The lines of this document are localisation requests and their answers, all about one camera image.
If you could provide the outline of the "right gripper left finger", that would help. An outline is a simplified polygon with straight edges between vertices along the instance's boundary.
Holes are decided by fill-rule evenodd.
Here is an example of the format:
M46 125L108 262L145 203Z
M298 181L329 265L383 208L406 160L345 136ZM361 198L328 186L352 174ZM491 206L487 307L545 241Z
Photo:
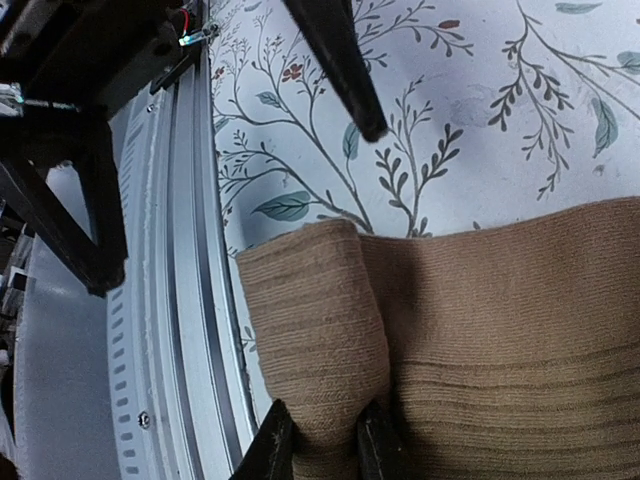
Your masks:
M275 400L230 480L292 480L294 422Z

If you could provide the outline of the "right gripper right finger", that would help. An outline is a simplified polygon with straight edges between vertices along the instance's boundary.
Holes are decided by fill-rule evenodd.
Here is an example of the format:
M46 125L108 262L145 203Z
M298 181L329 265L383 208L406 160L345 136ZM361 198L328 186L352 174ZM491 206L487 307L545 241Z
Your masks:
M407 480L411 460L394 429L390 414L371 402L356 425L359 478L363 480Z

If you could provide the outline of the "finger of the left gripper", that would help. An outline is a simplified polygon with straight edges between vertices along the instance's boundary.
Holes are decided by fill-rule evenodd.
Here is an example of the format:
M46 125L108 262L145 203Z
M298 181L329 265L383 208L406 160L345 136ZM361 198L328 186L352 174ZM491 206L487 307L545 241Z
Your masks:
M40 172L69 161L79 177L86 232ZM3 119L1 198L92 295L125 280L128 257L112 133L102 119Z
M284 0L284 5L362 138L379 141L388 124L357 43L352 3Z

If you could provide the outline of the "brown ribbed sock pair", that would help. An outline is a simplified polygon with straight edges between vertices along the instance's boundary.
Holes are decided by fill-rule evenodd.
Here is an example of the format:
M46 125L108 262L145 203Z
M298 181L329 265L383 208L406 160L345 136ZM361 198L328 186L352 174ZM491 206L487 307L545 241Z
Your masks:
M639 201L420 239L305 226L237 266L297 479L355 479L379 402L409 479L639 475Z

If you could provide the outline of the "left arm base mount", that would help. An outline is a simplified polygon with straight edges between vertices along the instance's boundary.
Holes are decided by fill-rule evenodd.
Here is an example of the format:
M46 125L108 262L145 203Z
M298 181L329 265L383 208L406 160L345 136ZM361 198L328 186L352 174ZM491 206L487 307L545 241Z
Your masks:
M2 2L1 158L45 110L54 127L113 117L185 56L200 11L196 1Z

